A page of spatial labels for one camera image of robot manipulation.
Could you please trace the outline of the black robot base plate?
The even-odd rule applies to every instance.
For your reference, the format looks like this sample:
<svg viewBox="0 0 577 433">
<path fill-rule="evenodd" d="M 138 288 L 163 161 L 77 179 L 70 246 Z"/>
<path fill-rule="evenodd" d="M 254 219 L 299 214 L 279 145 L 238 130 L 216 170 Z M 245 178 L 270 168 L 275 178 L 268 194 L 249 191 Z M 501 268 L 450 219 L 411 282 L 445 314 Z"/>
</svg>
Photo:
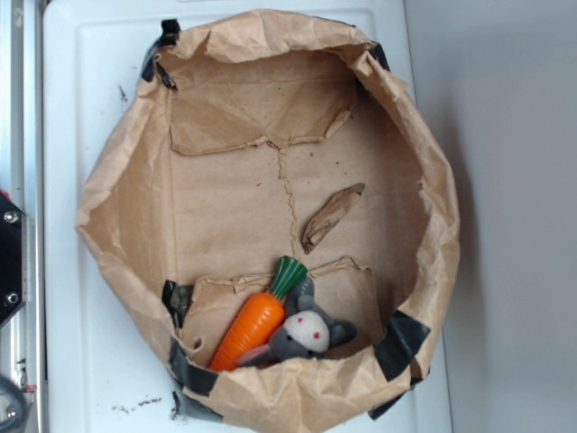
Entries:
<svg viewBox="0 0 577 433">
<path fill-rule="evenodd" d="M 1 327 L 27 301 L 25 289 L 26 215 L 1 190 Z"/>
</svg>

